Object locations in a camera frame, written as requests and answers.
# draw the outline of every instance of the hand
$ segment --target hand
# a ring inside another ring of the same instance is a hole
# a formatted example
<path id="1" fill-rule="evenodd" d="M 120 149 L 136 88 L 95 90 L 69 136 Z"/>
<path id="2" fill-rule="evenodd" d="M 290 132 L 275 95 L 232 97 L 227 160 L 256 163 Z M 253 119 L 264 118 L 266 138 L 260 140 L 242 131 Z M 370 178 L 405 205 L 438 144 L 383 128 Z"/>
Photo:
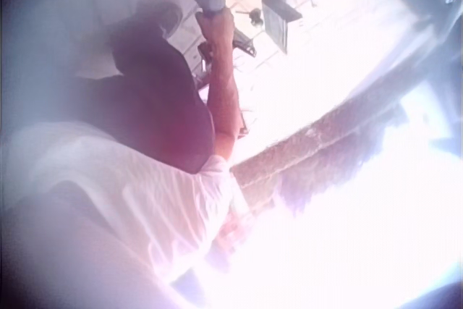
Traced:
<path id="1" fill-rule="evenodd" d="M 229 8 L 223 9 L 212 17 L 206 17 L 202 12 L 197 12 L 196 20 L 200 25 L 204 38 L 212 46 L 232 47 L 234 21 Z"/>

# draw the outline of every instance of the foot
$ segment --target foot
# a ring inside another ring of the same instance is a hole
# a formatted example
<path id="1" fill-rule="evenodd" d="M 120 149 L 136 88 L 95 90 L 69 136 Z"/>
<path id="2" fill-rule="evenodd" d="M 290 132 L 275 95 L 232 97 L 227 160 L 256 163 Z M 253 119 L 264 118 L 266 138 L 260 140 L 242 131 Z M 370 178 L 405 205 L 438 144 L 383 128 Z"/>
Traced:
<path id="1" fill-rule="evenodd" d="M 182 22 L 182 9 L 175 3 L 164 1 L 156 4 L 140 4 L 135 13 L 145 25 L 156 24 L 164 39 L 170 38 Z"/>

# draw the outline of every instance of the tiled floor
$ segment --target tiled floor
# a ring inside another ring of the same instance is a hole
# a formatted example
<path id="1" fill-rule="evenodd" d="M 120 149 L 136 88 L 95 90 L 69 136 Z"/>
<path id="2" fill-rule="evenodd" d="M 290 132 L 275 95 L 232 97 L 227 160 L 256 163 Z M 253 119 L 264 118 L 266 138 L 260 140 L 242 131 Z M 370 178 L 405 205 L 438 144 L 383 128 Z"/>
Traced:
<path id="1" fill-rule="evenodd" d="M 79 56 L 85 58 L 79 75 L 111 76 L 116 73 L 114 63 L 96 34 L 104 25 L 130 16 L 138 1 L 153 0 L 48 0 L 38 6 L 45 20 L 37 29 L 50 52 L 63 62 L 74 60 L 79 48 L 85 52 Z M 184 20 L 170 41 L 197 72 L 197 45 L 203 38 L 194 18 L 195 2 L 175 1 Z M 262 7 L 261 0 L 226 2 L 240 11 Z M 288 56 L 253 27 L 247 15 L 235 14 L 237 28 L 254 38 L 258 52 L 255 59 L 235 52 L 240 102 L 251 110 L 246 118 L 252 123 L 250 134 L 238 143 L 235 161 L 291 135 L 341 103 L 415 21 L 400 0 L 313 0 L 315 7 L 310 0 L 287 2 L 303 15 L 291 24 Z"/>

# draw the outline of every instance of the handheld tool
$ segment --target handheld tool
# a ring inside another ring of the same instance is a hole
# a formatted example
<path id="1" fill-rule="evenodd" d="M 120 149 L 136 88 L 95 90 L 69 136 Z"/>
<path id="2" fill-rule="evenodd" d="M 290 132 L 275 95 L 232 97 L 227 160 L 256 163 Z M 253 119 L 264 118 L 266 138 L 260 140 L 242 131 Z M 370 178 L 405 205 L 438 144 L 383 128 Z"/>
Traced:
<path id="1" fill-rule="evenodd" d="M 223 8 L 225 8 L 225 0 L 195 0 L 198 6 L 202 9 L 203 13 L 207 17 L 212 17 Z M 235 29 L 233 48 L 238 48 L 244 51 L 246 54 L 249 54 L 252 57 L 255 57 L 257 52 L 252 44 L 252 41 L 243 33 Z M 203 71 L 206 70 L 208 64 L 212 62 L 212 50 L 211 46 L 207 43 L 201 43 L 198 45 L 197 50 L 201 55 L 201 63 Z"/>

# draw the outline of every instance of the dark shoe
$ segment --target dark shoe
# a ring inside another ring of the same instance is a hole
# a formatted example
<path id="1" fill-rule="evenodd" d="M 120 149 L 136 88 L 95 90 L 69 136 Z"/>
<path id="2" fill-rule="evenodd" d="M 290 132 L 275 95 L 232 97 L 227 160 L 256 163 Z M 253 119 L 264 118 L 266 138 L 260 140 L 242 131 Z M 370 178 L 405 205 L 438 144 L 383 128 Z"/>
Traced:
<path id="1" fill-rule="evenodd" d="M 164 1 L 155 4 L 139 4 L 135 17 L 143 25 L 157 24 L 162 31 L 162 37 L 168 39 L 180 26 L 183 14 L 178 5 Z"/>

